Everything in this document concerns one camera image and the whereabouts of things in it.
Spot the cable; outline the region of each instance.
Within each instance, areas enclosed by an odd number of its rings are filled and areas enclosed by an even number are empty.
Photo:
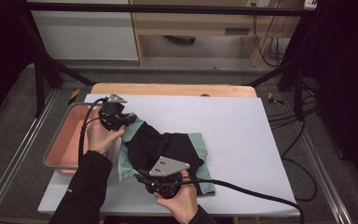
[[[305,121],[303,121],[303,125],[301,127],[300,133],[297,135],[297,137],[295,138],[295,140],[293,141],[293,143],[283,152],[283,154],[281,155],[281,159],[284,158],[284,156],[292,149],[292,147],[295,145],[295,143],[297,142],[297,140],[300,138],[301,134],[304,131],[304,127],[305,127]]]
[[[318,194],[318,186],[316,185],[316,181],[315,179],[312,177],[311,173],[309,171],[307,171],[307,169],[302,166],[300,163],[296,162],[296,161],[293,161],[293,160],[290,160],[290,159],[287,159],[287,158],[282,158],[283,161],[290,161],[292,164],[298,166],[301,170],[303,170],[309,177],[310,177],[310,180],[312,181],[312,184],[313,184],[313,194],[312,196],[310,196],[308,199],[302,199],[302,198],[298,198],[295,196],[296,200],[299,200],[303,203],[308,203],[312,200],[314,200],[316,198],[316,195]]]
[[[319,106],[315,106],[312,109],[306,110],[304,111],[304,116],[309,115],[311,113],[316,112],[315,110],[318,108]],[[278,119],[269,119],[268,122],[274,122],[274,121],[280,121],[280,120],[285,120],[285,119],[295,119],[296,120],[297,115],[291,115],[291,116],[287,116],[287,117],[283,117],[283,118],[278,118]]]
[[[269,65],[269,66],[272,66],[272,67],[278,67],[278,65],[274,65],[274,64],[271,64],[271,63],[268,63],[266,58],[264,58],[264,54],[263,54],[263,51],[261,50],[261,46],[260,46],[260,43],[258,42],[258,36],[257,36],[257,33],[255,31],[255,27],[256,27],[256,24],[257,24],[257,16],[254,15],[254,42],[255,42],[255,47],[258,49],[258,51],[260,52],[260,55],[261,55],[261,58],[263,59],[264,63]]]
[[[197,179],[197,180],[182,181],[182,182],[176,182],[176,183],[156,183],[156,182],[152,182],[151,180],[148,180],[148,179],[144,178],[144,184],[154,185],[154,186],[157,186],[157,187],[173,187],[173,186],[181,186],[181,185],[197,184],[197,183],[211,183],[211,184],[215,184],[215,185],[220,185],[220,186],[223,186],[223,187],[226,187],[226,188],[229,188],[229,189],[234,189],[234,190],[239,191],[239,192],[244,193],[244,194],[255,196],[257,198],[261,198],[261,199],[265,199],[265,200],[269,200],[269,201],[273,201],[273,202],[277,202],[277,203],[284,203],[284,204],[290,205],[290,206],[292,206],[292,207],[294,207],[295,209],[298,210],[298,212],[300,213],[300,223],[304,223],[304,219],[305,219],[304,218],[304,212],[303,212],[302,208],[298,204],[292,203],[292,202],[287,201],[287,200],[282,199],[282,198],[270,196],[270,195],[267,195],[267,194],[258,193],[258,192],[251,191],[251,190],[248,190],[248,189],[244,189],[244,188],[238,187],[236,185],[233,185],[233,184],[230,184],[228,182],[221,181],[221,180]]]
[[[316,103],[317,101],[311,101],[311,102],[306,102],[304,103],[304,105],[309,105],[309,104],[313,104],[313,103]],[[284,115],[284,114],[287,114],[287,113],[290,113],[294,111],[294,109],[291,109],[291,110],[287,110],[287,111],[284,111],[282,113],[279,113],[279,114],[273,114],[273,115],[267,115],[268,118],[272,118],[272,117],[278,117],[278,116],[281,116],[281,115]]]
[[[271,38],[270,41],[269,41],[269,44],[268,44],[268,56],[272,59],[275,59],[275,60],[282,60],[282,55],[283,53],[280,53],[279,52],[279,46],[278,46],[278,43],[279,43],[279,38],[276,38],[276,49],[275,49],[275,52],[272,50],[272,43],[274,42],[275,38]]]
[[[273,35],[269,36],[268,38],[272,38],[273,36],[277,35],[277,34],[280,33],[281,31],[283,31],[284,25],[286,24],[288,18],[289,18],[289,17],[287,16],[286,19],[284,19],[284,22],[283,22],[283,24],[282,24],[281,30],[275,32]]]
[[[91,122],[93,122],[93,121],[96,120],[96,119],[91,119],[91,120],[89,120],[89,122],[87,122],[87,125],[89,125]]]
[[[318,106],[315,106],[315,107],[313,107],[312,109],[303,112],[303,117],[305,118],[306,116],[308,116],[308,115],[310,115],[310,114],[313,114],[313,113],[318,112],[318,111],[319,111],[318,108],[319,108]],[[287,121],[287,122],[285,122],[285,123],[277,123],[277,124],[274,124],[274,123],[272,123],[272,121],[271,121],[271,122],[270,122],[270,126],[278,126],[278,127],[275,127],[275,128],[271,128],[271,130],[275,130],[275,129],[284,127],[284,126],[286,126],[286,125],[288,125],[288,124],[291,124],[292,122],[298,120],[298,118],[296,117],[296,115],[293,115],[293,116],[289,116],[289,117],[286,117],[286,118],[276,119],[275,121],[285,120],[285,119],[291,119],[291,120],[289,120],[289,121]]]
[[[92,111],[92,108],[94,106],[96,106],[99,102],[105,102],[107,101],[107,97],[104,97],[104,98],[100,98],[98,100],[96,100],[94,103],[92,103],[92,105],[89,107],[89,110],[87,111],[87,114],[86,116],[84,117],[84,120],[83,120],[83,125],[81,127],[81,130],[80,130],[80,138],[79,138],[79,148],[78,148],[78,165],[80,166],[80,163],[83,159],[83,154],[84,154],[84,151],[83,151],[83,148],[84,148],[84,138],[85,138],[85,135],[86,135],[86,129],[87,129],[87,125],[89,124],[88,122],[88,119],[89,119],[89,115]]]

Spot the floor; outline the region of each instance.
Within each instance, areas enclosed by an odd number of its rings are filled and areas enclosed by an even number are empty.
[[[261,63],[249,65],[238,38],[198,37],[192,45],[166,36],[149,38],[145,64],[113,62],[105,66],[72,63],[79,73],[99,82],[185,83],[242,85],[266,74],[273,67]],[[43,155],[61,122],[74,89],[81,102],[90,87],[63,75],[64,86],[51,90],[46,84],[49,111],[43,122],[35,119],[34,70],[21,74],[0,109],[0,223],[46,223],[49,215],[37,212],[43,190],[52,171],[43,165]],[[279,92],[279,77],[256,88],[270,120],[271,130],[281,153],[293,144],[287,158],[300,163],[305,171],[290,161],[283,161],[295,196],[305,212],[306,223],[358,223],[358,174],[350,161],[337,155],[337,146],[318,113],[315,96],[303,92],[305,122],[293,119],[293,92]],[[310,85],[314,80],[307,79]],[[27,134],[30,127],[35,135]],[[292,217],[241,217],[240,223],[298,223]]]

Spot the black jacket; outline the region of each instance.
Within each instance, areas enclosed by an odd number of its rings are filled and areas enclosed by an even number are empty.
[[[98,224],[112,166],[103,155],[88,151],[49,223]],[[214,219],[200,206],[190,221],[190,224],[213,223],[216,223]]]

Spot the plastic container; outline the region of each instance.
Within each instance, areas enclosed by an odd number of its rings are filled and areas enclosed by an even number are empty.
[[[55,133],[43,163],[60,175],[73,175],[78,167],[78,146],[80,130],[91,104],[71,105]],[[87,135],[84,138],[83,152],[89,149]]]

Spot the fabric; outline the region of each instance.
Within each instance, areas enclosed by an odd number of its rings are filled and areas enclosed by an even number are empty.
[[[112,162],[95,151],[88,151],[69,184],[49,224],[98,224],[106,195],[107,179]],[[199,206],[192,224],[214,224]]]
[[[177,224],[174,217],[106,217],[103,224]],[[189,224],[232,224],[232,217],[210,217],[205,210],[199,206],[197,214]]]
[[[118,158],[119,180],[133,177],[139,170],[150,171],[160,156],[190,164],[191,178],[211,179],[205,163],[208,151],[201,133],[160,134],[145,121],[137,120],[126,128]],[[214,195],[214,185],[195,184],[198,195]]]

